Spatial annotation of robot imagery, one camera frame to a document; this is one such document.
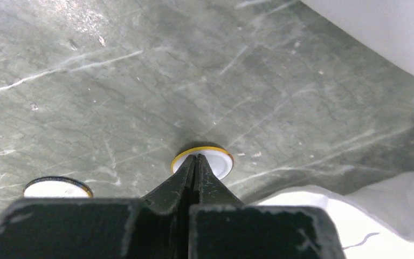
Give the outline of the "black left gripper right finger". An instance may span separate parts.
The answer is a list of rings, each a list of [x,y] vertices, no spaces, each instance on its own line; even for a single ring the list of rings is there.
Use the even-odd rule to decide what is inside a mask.
[[[241,203],[198,155],[199,204],[190,208],[189,258],[345,258],[327,213],[313,206]]]

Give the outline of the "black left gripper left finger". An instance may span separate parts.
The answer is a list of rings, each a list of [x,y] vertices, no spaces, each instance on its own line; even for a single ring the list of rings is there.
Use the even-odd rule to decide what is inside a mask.
[[[0,215],[0,258],[187,258],[196,162],[140,199],[19,199]]]

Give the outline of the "white button-up shirt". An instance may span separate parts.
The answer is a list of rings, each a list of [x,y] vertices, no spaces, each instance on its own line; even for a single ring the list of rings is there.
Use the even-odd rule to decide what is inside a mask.
[[[306,1],[365,46],[414,75],[414,1]],[[414,172],[340,195],[284,189],[261,206],[312,206],[334,221],[346,258],[414,258]]]

